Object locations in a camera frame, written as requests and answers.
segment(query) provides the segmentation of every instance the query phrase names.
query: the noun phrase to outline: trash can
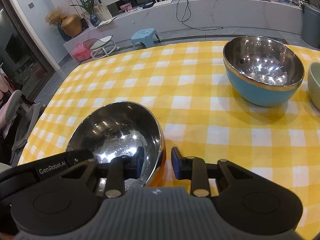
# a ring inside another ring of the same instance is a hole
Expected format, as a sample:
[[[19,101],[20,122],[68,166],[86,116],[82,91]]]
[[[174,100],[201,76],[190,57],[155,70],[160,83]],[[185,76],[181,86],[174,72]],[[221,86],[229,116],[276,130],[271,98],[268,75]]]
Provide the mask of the trash can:
[[[312,5],[304,4],[303,27],[301,38],[309,45],[320,49],[320,10]]]

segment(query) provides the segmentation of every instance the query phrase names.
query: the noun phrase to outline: brown woven vase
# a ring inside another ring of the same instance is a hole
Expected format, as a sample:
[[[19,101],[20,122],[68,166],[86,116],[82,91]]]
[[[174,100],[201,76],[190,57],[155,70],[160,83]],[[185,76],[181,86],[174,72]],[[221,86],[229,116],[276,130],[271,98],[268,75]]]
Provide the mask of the brown woven vase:
[[[79,35],[82,31],[80,17],[76,14],[68,16],[62,21],[61,29],[71,37]]]

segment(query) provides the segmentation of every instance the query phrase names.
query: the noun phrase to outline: glass door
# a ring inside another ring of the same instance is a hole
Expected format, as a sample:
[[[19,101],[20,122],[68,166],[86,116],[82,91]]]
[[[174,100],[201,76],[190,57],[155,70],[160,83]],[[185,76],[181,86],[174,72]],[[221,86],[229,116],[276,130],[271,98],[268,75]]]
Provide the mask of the glass door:
[[[36,97],[54,73],[9,0],[0,0],[0,67],[29,100]]]

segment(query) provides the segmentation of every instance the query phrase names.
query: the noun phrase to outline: tablecloth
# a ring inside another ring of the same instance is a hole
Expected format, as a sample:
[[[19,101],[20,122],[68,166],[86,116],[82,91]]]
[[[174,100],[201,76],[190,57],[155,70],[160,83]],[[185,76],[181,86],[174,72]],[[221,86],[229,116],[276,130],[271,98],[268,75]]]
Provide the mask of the tablecloth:
[[[295,192],[303,203],[297,232],[320,231],[320,111],[310,102],[307,73],[320,52],[289,46],[302,60],[302,86],[285,104],[259,107],[231,86],[222,60],[225,41],[172,44],[137,50],[78,66],[37,122],[19,164],[65,151],[72,132],[95,109],[121,100],[143,104],[164,132],[162,186],[177,181],[170,152],[207,163],[228,159]],[[217,190],[211,181],[213,194]]]

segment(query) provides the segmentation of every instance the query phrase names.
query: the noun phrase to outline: power cord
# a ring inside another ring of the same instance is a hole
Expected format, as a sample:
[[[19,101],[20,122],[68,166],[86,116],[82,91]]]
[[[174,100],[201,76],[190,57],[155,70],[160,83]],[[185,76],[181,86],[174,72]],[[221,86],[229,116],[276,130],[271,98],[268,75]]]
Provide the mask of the power cord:
[[[183,25],[185,25],[185,26],[187,26],[187,27],[189,27],[191,29],[199,30],[199,31],[205,31],[205,30],[202,30],[202,29],[193,28],[193,27],[185,24],[185,22],[191,18],[191,11],[190,11],[190,8],[189,8],[189,0],[186,0],[186,1],[187,1],[187,6],[186,6],[186,9],[184,10],[184,15],[183,15],[181,20],[178,19],[178,4],[179,4],[180,0],[177,2],[177,11],[176,11],[177,20],[179,22],[181,22]],[[188,19],[184,20],[184,17],[186,16],[186,13],[187,13],[187,9],[189,10],[190,16],[188,17]],[[207,31],[215,31],[215,30],[219,30],[219,29],[223,29],[223,27],[216,28],[216,29],[207,29]]]

